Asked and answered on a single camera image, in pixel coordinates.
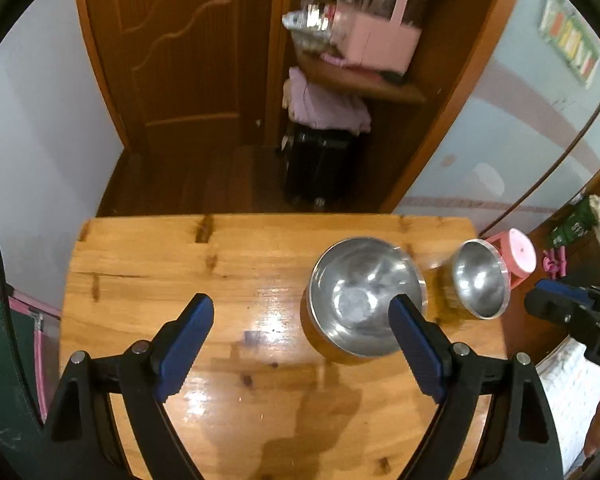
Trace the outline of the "small steel bowl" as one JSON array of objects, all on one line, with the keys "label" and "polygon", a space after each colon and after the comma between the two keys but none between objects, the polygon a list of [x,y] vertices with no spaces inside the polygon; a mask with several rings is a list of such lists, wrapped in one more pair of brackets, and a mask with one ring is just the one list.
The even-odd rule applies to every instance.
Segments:
[{"label": "small steel bowl", "polygon": [[510,278],[500,253],[485,240],[465,240],[442,268],[445,299],[462,318],[490,321],[506,310]]}]

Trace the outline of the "large steel bowl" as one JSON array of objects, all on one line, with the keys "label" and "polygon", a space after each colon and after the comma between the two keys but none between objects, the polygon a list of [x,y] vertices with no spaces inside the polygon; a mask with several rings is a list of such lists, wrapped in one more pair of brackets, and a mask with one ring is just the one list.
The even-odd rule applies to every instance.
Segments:
[{"label": "large steel bowl", "polygon": [[300,307],[309,344],[326,359],[357,363],[399,350],[388,307],[405,295],[427,310],[426,282],[402,248],[376,237],[350,237],[327,248],[311,271]]}]

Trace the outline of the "dark wooden side cabinet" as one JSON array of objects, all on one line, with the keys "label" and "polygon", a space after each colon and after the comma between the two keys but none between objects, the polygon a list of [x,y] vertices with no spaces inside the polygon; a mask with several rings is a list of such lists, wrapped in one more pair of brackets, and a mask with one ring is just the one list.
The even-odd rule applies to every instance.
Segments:
[{"label": "dark wooden side cabinet", "polygon": [[[538,265],[535,271],[520,285],[515,287],[510,296],[509,306],[502,316],[506,354],[509,358],[518,351],[526,352],[533,362],[539,363],[550,354],[566,338],[564,326],[540,320],[530,315],[524,308],[524,297],[541,278],[547,278],[542,268],[543,252],[550,248],[548,236],[550,230],[559,220],[565,220],[568,212],[560,212],[556,218],[546,220],[528,233],[536,253]],[[565,281],[571,285],[600,286],[600,228],[579,238],[566,247],[567,275]]]}]

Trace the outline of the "pink toy on cabinet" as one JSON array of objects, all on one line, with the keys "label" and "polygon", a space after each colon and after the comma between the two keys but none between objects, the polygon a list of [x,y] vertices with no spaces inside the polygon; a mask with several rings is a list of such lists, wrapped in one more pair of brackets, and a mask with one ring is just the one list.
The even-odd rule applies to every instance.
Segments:
[{"label": "pink toy on cabinet", "polygon": [[565,246],[544,250],[542,267],[552,280],[564,278],[567,275],[567,256]]}]

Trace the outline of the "white checkered bedding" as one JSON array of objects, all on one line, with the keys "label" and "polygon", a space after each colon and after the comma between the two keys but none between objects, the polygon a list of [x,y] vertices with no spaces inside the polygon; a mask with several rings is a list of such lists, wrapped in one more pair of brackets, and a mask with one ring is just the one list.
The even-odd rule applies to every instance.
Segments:
[{"label": "white checkered bedding", "polygon": [[567,337],[536,366],[552,411],[564,477],[583,460],[585,437],[600,402],[600,366],[584,352],[584,344]]}]

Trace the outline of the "wooden round table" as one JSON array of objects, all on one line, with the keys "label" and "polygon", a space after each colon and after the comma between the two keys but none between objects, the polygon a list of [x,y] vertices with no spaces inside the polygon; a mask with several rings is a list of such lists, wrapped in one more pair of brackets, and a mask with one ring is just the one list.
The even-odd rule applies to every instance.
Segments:
[{"label": "wooden round table", "polygon": [[505,356],[500,321],[443,307],[437,272],[475,234],[463,218],[391,214],[215,214],[88,220],[66,281],[63,359],[118,354],[149,339],[198,292],[215,317],[166,410],[208,479],[393,479],[434,410],[400,354],[358,360],[304,312],[318,257],[371,236],[424,274],[428,316],[484,356]]}]

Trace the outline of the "pink round stool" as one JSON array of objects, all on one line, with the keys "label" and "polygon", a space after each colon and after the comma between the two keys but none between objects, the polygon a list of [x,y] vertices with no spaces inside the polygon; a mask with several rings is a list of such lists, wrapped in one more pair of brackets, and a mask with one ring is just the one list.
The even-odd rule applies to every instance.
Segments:
[{"label": "pink round stool", "polygon": [[511,228],[486,239],[500,253],[505,262],[514,289],[525,281],[536,269],[538,259],[530,238],[521,230]]}]

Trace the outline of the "black suitcase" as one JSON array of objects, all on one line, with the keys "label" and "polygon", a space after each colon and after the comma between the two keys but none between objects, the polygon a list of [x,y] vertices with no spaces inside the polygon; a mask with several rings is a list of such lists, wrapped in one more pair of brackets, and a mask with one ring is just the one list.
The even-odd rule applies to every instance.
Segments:
[{"label": "black suitcase", "polygon": [[362,179],[368,144],[369,132],[313,129],[290,122],[278,150],[285,162],[285,196],[304,206],[351,206]]}]

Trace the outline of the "pink folded cloth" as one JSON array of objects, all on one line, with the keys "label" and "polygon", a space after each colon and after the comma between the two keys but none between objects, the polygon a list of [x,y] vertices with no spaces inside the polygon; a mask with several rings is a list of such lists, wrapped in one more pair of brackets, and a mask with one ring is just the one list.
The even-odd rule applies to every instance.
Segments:
[{"label": "pink folded cloth", "polygon": [[358,96],[312,84],[299,67],[291,67],[283,84],[282,107],[296,124],[315,130],[370,132],[372,118]]}]

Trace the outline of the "brown wooden door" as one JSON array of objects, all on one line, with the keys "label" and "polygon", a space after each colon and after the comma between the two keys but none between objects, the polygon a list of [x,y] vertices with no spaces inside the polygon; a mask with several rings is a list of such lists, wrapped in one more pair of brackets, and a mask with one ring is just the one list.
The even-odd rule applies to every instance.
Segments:
[{"label": "brown wooden door", "polygon": [[271,0],[84,0],[131,150],[184,157],[264,140]]}]

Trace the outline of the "pink box on shelf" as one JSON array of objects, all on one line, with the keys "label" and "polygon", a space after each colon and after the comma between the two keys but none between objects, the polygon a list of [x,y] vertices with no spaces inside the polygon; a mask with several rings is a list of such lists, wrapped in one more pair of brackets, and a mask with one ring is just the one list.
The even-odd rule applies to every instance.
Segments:
[{"label": "pink box on shelf", "polygon": [[337,0],[332,44],[351,65],[402,76],[415,53],[428,0]]}]

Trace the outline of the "green chalkboard pink frame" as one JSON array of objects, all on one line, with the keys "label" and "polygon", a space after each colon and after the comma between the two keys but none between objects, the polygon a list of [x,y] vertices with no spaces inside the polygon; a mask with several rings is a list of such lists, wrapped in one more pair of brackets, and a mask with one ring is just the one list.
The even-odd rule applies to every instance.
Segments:
[{"label": "green chalkboard pink frame", "polygon": [[[60,313],[12,286],[7,292],[23,377],[40,417],[46,419],[58,383]],[[12,364],[0,304],[0,451],[15,469],[25,472],[32,467],[37,444],[38,432]]]}]

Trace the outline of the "colourful wall poster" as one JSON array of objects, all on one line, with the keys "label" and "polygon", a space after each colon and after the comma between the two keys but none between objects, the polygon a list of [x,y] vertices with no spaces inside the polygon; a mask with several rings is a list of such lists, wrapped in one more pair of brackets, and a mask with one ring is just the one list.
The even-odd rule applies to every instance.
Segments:
[{"label": "colourful wall poster", "polygon": [[569,0],[545,0],[539,32],[571,70],[590,88],[600,64],[600,42]]}]

